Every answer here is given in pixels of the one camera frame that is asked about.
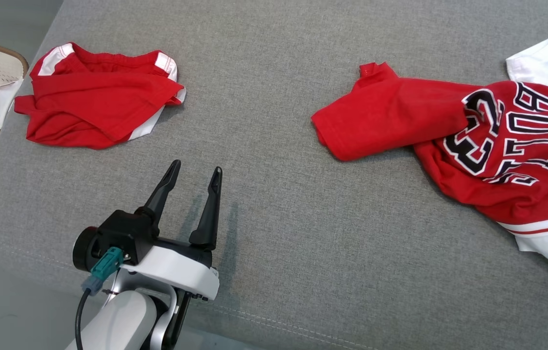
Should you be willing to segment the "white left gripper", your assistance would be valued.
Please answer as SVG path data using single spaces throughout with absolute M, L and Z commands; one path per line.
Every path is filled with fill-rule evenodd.
M 178 179 L 181 161 L 175 159 L 145 202 L 136 210 L 136 214 L 145 215 L 151 222 L 151 235 L 159 237 L 161 219 L 168 194 Z M 192 231 L 189 243 L 205 252 L 215 250 L 218 240 L 218 223 L 222 194 L 223 170 L 216 167 L 207 187 L 208 197 L 196 230 Z M 122 264 L 128 273 L 150 278 L 162 284 L 177 287 L 209 300 L 218 296 L 220 280 L 217 272 L 201 262 L 197 262 L 174 249 L 158 245 L 152 246 L 147 255 L 136 265 Z

